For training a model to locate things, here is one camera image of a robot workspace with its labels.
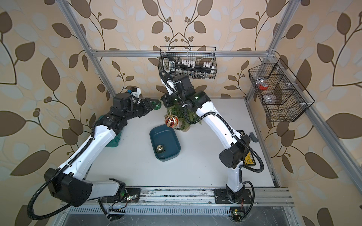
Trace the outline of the small green christmas tree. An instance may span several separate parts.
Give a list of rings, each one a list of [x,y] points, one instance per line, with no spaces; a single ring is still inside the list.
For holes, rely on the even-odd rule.
[[[181,128],[191,126],[186,120],[185,120],[185,114],[184,109],[180,105],[174,105],[170,108],[166,108],[166,114],[174,114],[179,118],[179,124],[174,127],[176,130],[180,131]],[[187,116],[189,121],[196,121],[199,119],[199,116],[192,112],[191,110],[187,110]]]

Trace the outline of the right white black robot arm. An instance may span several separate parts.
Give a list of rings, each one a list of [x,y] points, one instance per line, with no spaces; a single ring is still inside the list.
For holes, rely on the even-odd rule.
[[[235,130],[217,111],[210,97],[202,90],[195,90],[187,75],[171,76],[161,71],[159,76],[167,89],[161,98],[166,106],[179,105],[190,125],[205,121],[221,141],[224,150],[219,159],[229,169],[226,197],[232,203],[240,202],[248,183],[242,180],[243,169],[261,173],[265,168],[261,157],[250,147],[249,136]]]

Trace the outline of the red gold striped ornament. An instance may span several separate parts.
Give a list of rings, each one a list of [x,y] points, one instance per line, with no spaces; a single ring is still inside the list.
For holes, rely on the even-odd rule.
[[[165,116],[165,124],[169,128],[174,128],[179,124],[179,118],[174,114],[167,114]]]

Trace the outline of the green glitter ball ornament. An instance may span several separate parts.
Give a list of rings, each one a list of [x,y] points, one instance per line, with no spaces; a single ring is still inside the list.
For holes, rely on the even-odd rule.
[[[160,100],[151,101],[151,106],[153,110],[159,110],[162,107],[162,102]]]

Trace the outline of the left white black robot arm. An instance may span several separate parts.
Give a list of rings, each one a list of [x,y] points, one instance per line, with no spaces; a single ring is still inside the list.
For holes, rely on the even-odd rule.
[[[86,180],[87,172],[101,151],[122,131],[130,119],[146,116],[160,103],[157,99],[139,99],[129,93],[117,94],[109,112],[93,124],[90,136],[78,150],[57,169],[49,168],[46,171],[45,183],[35,192],[27,205],[28,217],[32,220],[48,219],[71,206],[79,207],[88,200],[103,197],[123,200],[126,194],[124,182],[116,179],[90,182]],[[46,188],[53,197],[66,202],[66,205],[54,212],[37,215],[34,204]]]

